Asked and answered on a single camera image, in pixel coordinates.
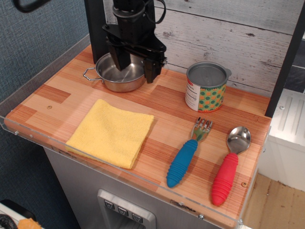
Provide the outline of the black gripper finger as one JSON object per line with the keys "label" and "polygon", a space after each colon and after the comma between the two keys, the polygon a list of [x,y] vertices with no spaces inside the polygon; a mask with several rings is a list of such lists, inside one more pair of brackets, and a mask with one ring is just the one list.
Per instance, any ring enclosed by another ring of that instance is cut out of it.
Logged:
{"label": "black gripper finger", "polygon": [[109,46],[109,53],[118,70],[124,70],[131,64],[130,54],[123,47]]}
{"label": "black gripper finger", "polygon": [[154,79],[161,74],[162,63],[157,60],[145,58],[143,64],[147,83],[153,83]]}

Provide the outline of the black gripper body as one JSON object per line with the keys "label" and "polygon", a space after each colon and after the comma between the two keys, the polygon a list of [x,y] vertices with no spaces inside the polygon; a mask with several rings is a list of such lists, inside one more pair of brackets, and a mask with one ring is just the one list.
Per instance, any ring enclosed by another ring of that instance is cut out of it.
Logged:
{"label": "black gripper body", "polygon": [[130,55],[157,60],[164,65],[166,46],[154,34],[156,22],[148,13],[118,18],[117,24],[103,26],[108,46],[123,47]]}

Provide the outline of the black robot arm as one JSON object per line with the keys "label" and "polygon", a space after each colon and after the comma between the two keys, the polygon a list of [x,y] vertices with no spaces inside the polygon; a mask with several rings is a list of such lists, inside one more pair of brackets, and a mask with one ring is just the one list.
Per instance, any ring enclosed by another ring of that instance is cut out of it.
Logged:
{"label": "black robot arm", "polygon": [[161,74],[166,62],[166,46],[155,35],[156,25],[164,20],[166,4],[159,20],[155,18],[153,0],[114,0],[112,11],[117,24],[105,24],[106,43],[118,70],[131,63],[130,55],[143,59],[147,83]]}

